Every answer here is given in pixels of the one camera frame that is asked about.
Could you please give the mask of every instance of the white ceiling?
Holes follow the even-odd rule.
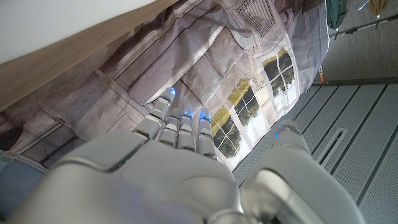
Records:
[[[155,0],[2,0],[0,63]]]

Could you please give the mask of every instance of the vent slot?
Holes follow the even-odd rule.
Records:
[[[336,149],[341,144],[344,137],[347,135],[347,132],[348,129],[346,128],[338,128],[336,130],[336,132],[331,137],[328,144],[325,146],[321,154],[318,156],[317,163],[321,164],[322,167],[324,167],[328,163],[331,155],[335,153]]]

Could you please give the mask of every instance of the robot finger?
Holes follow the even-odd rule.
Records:
[[[174,108],[162,130],[159,142],[168,144],[175,148],[177,143],[178,127],[180,126],[181,111]]]
[[[213,136],[211,133],[211,116],[207,109],[202,109],[199,117],[197,153],[217,160]]]
[[[192,134],[192,109],[185,108],[180,117],[178,129],[177,149],[187,149],[195,152],[195,142]]]
[[[133,132],[145,136],[147,139],[154,139],[159,132],[163,120],[175,97],[175,90],[172,87],[166,88],[157,100],[154,109],[144,118]]]

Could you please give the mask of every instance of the robotic hand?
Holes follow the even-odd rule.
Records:
[[[364,223],[348,193],[311,157],[293,121],[240,188],[217,162],[210,115],[172,110],[168,88],[133,131],[115,130],[52,168],[7,223]]]

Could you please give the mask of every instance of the green cloth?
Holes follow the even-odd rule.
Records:
[[[326,19],[328,27],[337,29],[346,16],[345,0],[326,0]]]

